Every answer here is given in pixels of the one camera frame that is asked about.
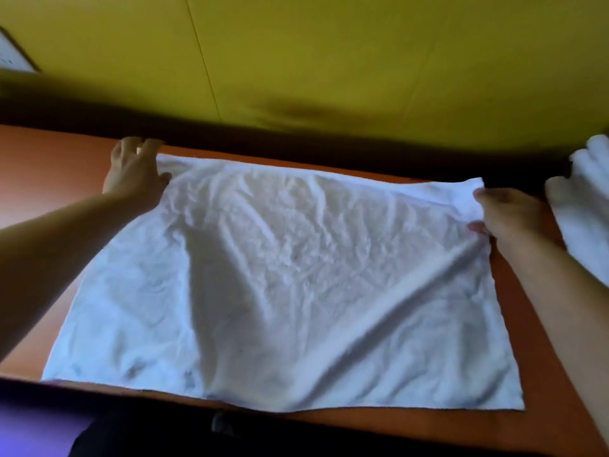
orange table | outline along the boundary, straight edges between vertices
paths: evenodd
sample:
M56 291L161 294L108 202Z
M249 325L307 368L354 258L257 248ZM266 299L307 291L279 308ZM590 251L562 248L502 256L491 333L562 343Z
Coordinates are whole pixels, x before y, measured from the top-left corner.
M0 226L22 221L99 192L109 167L114 141L0 125ZM350 170L232 156L178 147L164 152L190 157L224 158L262 164L315 168L386 182L413 180ZM551 215L549 232L560 239ZM501 450L541 452L556 456L609 455L590 415L566 376L541 323L516 277L496 250L491 254L499 303L520 367L526 412L442 411L357 407L288 414L300 421L358 430L465 444ZM36 276L32 276L35 285ZM49 313L0 364L0 375L39 381L44 364L75 292L73 284ZM208 407L210 401L169 394L132 391L93 384L64 386L155 397Z

person's left hand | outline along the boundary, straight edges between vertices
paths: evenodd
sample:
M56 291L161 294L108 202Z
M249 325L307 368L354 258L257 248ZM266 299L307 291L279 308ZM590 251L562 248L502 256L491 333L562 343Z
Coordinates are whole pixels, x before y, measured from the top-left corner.
M163 145L158 139L130 136L121 139L112 150L112 166L103 183L103 193L132 205L138 214L155 208L169 181L170 173L158 174L156 154Z

towel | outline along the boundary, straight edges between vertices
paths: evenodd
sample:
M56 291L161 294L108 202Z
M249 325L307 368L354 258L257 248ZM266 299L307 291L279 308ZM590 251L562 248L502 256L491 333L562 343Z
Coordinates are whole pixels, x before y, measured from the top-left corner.
M546 197L573 258L609 286L609 138L571 155L571 177L546 181Z
M159 155L159 207L90 264L44 369L322 407L522 409L472 192Z

white cloth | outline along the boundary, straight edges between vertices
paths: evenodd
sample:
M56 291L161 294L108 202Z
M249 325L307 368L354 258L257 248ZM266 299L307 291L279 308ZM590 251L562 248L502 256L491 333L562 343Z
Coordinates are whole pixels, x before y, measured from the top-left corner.
M99 253L43 378L265 411L522 409L482 211L391 184L160 155L161 205Z
M567 250L609 286L609 139L593 136L571 155L571 177L546 181L546 197Z

white towel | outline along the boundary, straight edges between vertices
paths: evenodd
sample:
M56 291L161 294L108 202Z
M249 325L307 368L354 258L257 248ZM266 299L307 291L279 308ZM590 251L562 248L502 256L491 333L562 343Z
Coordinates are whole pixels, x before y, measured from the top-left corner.
M166 155L161 205L99 253L43 378L264 411L522 409L464 183Z
M546 181L546 197L571 256L609 286L609 139L587 145L571 155L570 178Z

